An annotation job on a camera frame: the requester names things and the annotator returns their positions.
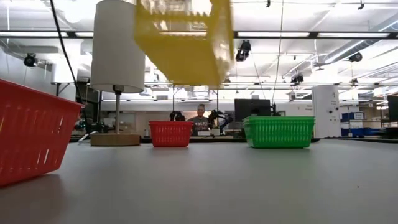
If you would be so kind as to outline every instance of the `plastic basket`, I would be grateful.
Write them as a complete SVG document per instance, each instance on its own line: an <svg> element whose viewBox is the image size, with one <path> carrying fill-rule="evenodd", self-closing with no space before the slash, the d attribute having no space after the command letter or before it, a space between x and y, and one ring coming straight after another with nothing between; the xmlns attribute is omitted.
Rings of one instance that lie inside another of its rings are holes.
<svg viewBox="0 0 398 224"><path fill-rule="evenodd" d="M0 186L57 170L80 108L0 80Z"/></svg>
<svg viewBox="0 0 398 224"><path fill-rule="evenodd" d="M313 116L247 117L246 139L255 148L304 148L311 144Z"/></svg>
<svg viewBox="0 0 398 224"><path fill-rule="evenodd" d="M154 147L187 147L193 123L190 121L149 121Z"/></svg>
<svg viewBox="0 0 398 224"><path fill-rule="evenodd" d="M136 43L175 84L217 86L234 62L230 1L206 2L211 10L195 12L191 0L139 0L136 6Z"/></svg>

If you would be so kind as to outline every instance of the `wooden base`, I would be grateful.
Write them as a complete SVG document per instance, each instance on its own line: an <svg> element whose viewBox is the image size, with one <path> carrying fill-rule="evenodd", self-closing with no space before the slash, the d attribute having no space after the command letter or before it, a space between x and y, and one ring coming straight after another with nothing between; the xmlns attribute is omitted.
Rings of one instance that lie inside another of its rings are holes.
<svg viewBox="0 0 398 224"><path fill-rule="evenodd" d="M91 146L139 146L139 134L92 134Z"/></svg>

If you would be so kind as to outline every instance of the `air duct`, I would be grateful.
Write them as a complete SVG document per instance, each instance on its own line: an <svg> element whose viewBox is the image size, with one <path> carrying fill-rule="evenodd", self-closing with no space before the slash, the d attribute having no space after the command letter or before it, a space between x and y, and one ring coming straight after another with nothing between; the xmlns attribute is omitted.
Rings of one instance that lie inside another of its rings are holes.
<svg viewBox="0 0 398 224"><path fill-rule="evenodd" d="M398 14L393 15L386 21L380 23L377 26L374 26L370 32L396 32L398 31ZM338 62L344 58L347 58L366 47L369 47L380 40L373 39L373 40L352 40L345 44L344 46L340 47L339 49L331 52L327 55L319 56L318 63L315 64L316 66L319 65L328 65L331 63ZM294 75L296 73L301 72L302 70L311 66L311 61L304 61L300 63L296 67L290 69L290 71L285 75Z"/></svg>

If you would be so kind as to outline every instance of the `t-shirt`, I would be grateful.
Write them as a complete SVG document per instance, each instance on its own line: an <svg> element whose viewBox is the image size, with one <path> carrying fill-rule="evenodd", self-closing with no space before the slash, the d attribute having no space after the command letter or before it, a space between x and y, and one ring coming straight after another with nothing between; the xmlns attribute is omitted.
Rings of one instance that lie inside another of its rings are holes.
<svg viewBox="0 0 398 224"><path fill-rule="evenodd" d="M208 125L209 122L207 120L206 117L194 117L194 118L190 118L188 121L192 121L193 122L193 126L192 126L192 135L197 136L198 135L198 131L208 131Z"/></svg>

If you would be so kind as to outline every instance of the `computer monitor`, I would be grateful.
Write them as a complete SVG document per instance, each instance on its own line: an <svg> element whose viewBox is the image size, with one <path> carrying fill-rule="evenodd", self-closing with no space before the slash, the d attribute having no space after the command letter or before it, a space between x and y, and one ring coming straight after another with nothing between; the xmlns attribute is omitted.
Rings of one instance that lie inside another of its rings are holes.
<svg viewBox="0 0 398 224"><path fill-rule="evenodd" d="M235 121L243 121L248 116L271 116L270 100L235 99Z"/></svg>

